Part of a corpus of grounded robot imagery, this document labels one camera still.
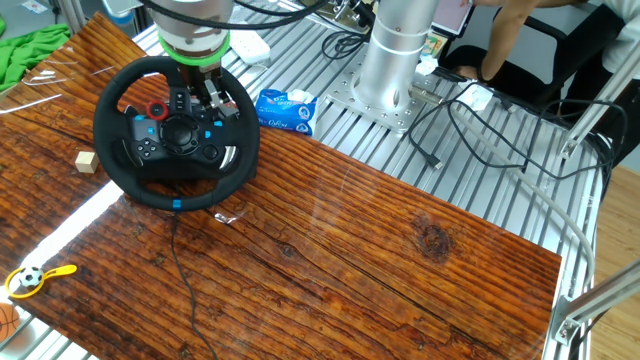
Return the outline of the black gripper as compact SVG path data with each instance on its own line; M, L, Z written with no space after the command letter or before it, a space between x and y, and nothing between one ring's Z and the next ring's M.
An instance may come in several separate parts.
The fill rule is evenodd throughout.
M189 105L192 111L204 110L205 119L226 119L238 117L235 101L221 87L221 63L205 66L178 64L179 72L187 85ZM200 99L208 99L203 105Z

